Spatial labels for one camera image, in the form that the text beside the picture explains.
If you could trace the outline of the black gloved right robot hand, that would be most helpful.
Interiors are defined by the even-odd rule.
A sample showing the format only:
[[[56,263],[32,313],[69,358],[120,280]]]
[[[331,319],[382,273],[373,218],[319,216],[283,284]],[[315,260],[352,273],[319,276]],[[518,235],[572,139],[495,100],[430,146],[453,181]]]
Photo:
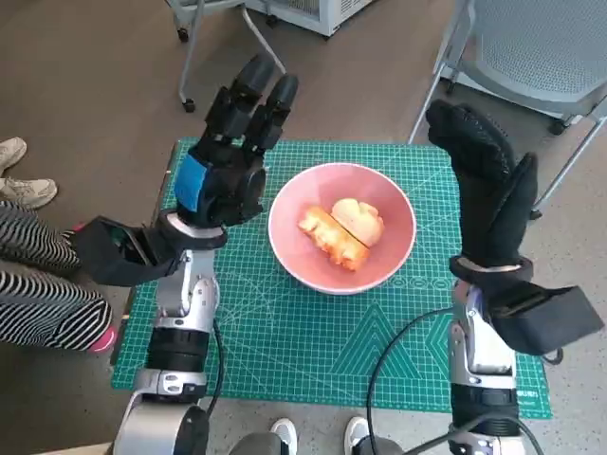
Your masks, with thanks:
[[[451,159],[460,197],[462,256],[483,268],[515,266],[538,193],[538,158],[520,160],[506,136],[467,104],[433,101],[431,144]]]

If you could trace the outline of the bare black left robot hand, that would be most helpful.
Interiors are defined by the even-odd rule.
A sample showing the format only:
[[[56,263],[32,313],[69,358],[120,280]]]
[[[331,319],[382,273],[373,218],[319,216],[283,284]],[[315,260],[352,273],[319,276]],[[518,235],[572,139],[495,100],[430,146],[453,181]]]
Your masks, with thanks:
[[[263,211],[266,151],[283,133],[299,81],[283,75],[265,101],[275,64],[253,57],[229,86],[217,92],[206,128],[185,156],[175,181],[176,212],[198,228],[243,224]]]

